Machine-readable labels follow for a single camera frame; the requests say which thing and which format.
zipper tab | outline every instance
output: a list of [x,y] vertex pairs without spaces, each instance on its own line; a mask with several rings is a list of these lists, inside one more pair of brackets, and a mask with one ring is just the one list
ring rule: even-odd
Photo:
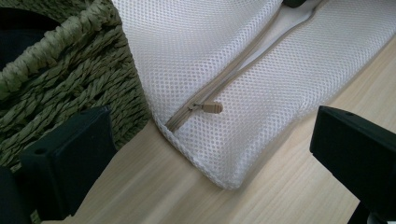
[[193,107],[199,106],[202,110],[204,110],[205,113],[210,113],[210,114],[219,114],[221,113],[223,106],[219,102],[212,102],[212,101],[207,101],[203,102],[202,104],[194,104]]

woven basket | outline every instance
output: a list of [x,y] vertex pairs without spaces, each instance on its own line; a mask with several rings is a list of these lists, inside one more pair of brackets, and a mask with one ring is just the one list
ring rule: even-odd
[[120,148],[149,112],[118,11],[109,0],[2,0],[61,26],[45,33],[0,72],[0,165],[72,115],[110,105]]

woven rope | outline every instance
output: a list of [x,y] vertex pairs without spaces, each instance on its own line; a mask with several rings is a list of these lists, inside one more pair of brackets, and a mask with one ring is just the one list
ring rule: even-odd
[[149,119],[117,10],[109,0],[3,0],[62,23],[0,72],[0,165],[84,109],[110,105],[120,148]]

wood grain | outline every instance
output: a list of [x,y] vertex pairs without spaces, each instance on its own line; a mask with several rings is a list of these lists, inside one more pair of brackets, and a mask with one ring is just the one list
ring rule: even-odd
[[[396,38],[329,105],[396,132]],[[62,223],[347,223],[358,200],[309,152],[315,118],[282,134],[234,191],[212,184],[151,121]]]

white fabric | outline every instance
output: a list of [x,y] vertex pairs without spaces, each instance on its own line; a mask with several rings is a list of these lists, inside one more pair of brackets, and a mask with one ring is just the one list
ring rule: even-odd
[[197,111],[169,132],[166,121],[248,45],[280,2],[114,1],[157,125],[226,189],[238,188],[271,140],[334,96],[396,31],[396,1],[330,0],[216,98],[221,114]]

